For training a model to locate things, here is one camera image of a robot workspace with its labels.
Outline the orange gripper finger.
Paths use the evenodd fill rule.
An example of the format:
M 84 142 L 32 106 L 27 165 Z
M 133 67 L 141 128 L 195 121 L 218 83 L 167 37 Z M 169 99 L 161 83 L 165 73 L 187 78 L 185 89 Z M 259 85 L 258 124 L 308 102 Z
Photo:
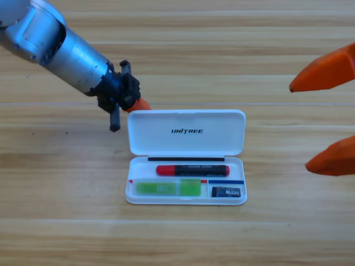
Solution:
M 329 145 L 305 164 L 309 172 L 326 176 L 354 175 L 354 136 Z
M 325 54 L 303 68 L 291 81 L 292 93 L 329 90 L 354 80 L 354 43 Z

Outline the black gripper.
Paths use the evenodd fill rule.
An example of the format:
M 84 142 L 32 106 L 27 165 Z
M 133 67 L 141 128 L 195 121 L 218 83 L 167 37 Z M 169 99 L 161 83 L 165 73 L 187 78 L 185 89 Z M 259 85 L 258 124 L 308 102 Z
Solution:
M 95 87 L 98 106 L 110 116 L 109 130 L 120 130 L 120 110 L 126 112 L 151 110 L 147 101 L 141 98 L 140 82 L 131 74 L 131 64 L 127 60 L 120 62 L 121 71 L 116 72 L 111 62 Z

